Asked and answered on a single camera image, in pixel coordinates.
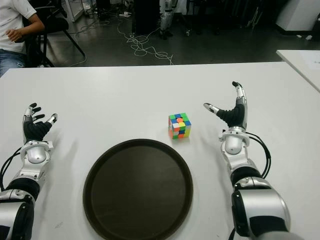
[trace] chair leg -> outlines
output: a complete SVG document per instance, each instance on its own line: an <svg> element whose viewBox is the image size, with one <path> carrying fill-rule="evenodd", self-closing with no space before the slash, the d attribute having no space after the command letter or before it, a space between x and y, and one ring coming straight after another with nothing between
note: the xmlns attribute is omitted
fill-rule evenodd
<svg viewBox="0 0 320 240"><path fill-rule="evenodd" d="M51 68L55 67L55 65L53 65L53 63L47 57L45 57L45 61Z"/></svg>
<svg viewBox="0 0 320 240"><path fill-rule="evenodd" d="M73 45L75 45L75 47L79 50L79 52L83 55L86 56L85 52L82 51L82 49L80 48L80 46L76 43L76 41L70 36L70 34L66 31L63 30L64 34L71 40L71 42L73 43Z"/></svg>
<svg viewBox="0 0 320 240"><path fill-rule="evenodd" d="M45 58L47 57L47 41L48 35L45 33L43 34L43 55Z"/></svg>

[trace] white tabletop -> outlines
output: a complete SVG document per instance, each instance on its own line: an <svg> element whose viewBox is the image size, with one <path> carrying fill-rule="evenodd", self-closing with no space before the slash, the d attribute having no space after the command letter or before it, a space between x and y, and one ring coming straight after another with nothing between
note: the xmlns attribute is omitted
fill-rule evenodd
<svg viewBox="0 0 320 240"><path fill-rule="evenodd" d="M247 130L271 152L267 179L289 207L291 231L317 239L320 94L285 62L9 70L0 78L1 164L22 145L21 120L30 103L39 103L47 116L59 114L45 138L55 149L36 202L32 239L101 239L83 210L87 173L110 147L137 138L172 146L193 177L190 213L169 239L228 239L233 190L218 141L227 126L203 103L233 108L232 81L246 91ZM190 137L170 140L168 115L184 112L192 123ZM252 142L248 152L262 170L262 148ZM21 165L15 158L5 186Z"/></svg>
<svg viewBox="0 0 320 240"><path fill-rule="evenodd" d="M278 50L276 53L320 93L320 50Z"/></svg>

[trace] silver arm segment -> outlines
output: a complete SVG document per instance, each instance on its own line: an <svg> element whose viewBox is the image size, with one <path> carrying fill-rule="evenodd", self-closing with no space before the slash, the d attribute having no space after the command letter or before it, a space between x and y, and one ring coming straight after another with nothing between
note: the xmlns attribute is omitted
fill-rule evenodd
<svg viewBox="0 0 320 240"><path fill-rule="evenodd" d="M232 85L237 92L234 109L226 111L210 103L204 107L229 126L219 140L234 190L231 199L235 230L253 240L302 240L289 232L291 218L284 200L248 158L247 98L239 83Z"/></svg>
<svg viewBox="0 0 320 240"><path fill-rule="evenodd" d="M20 149L22 168L8 187L0 192L0 236L4 240L29 240L32 235L36 199L45 183L53 144L43 141L58 115L53 114L46 122L34 121L43 118L33 114L41 110L31 104L23 115L23 141Z"/></svg>

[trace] colorful cube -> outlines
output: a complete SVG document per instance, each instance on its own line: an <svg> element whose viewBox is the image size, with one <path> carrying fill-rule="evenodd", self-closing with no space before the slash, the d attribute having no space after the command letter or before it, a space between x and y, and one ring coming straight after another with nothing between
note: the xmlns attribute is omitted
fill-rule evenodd
<svg viewBox="0 0 320 240"><path fill-rule="evenodd" d="M186 113L173 114L169 116L169 135L172 139L189 137L191 122Z"/></svg>

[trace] round tray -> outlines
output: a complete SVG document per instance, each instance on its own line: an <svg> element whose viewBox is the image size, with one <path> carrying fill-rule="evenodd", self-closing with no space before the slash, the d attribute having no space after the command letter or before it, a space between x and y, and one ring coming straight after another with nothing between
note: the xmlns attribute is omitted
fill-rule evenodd
<svg viewBox="0 0 320 240"><path fill-rule="evenodd" d="M95 231L109 240L163 240L186 218L193 183L184 159L150 139L122 142L91 168L83 206Z"/></svg>

